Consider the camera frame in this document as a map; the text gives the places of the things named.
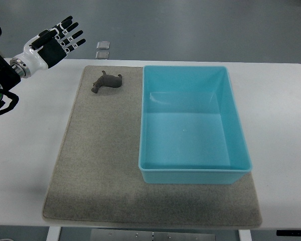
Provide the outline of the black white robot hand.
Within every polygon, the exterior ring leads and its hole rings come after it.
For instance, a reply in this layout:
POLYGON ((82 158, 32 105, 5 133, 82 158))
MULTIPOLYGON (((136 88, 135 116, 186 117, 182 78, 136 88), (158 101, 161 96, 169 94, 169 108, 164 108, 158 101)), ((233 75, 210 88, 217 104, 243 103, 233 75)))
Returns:
POLYGON ((50 29, 45 29, 23 47, 23 52, 10 60, 11 67, 21 78, 29 78, 39 70, 54 67, 69 53, 84 44, 79 24, 68 16, 50 29))

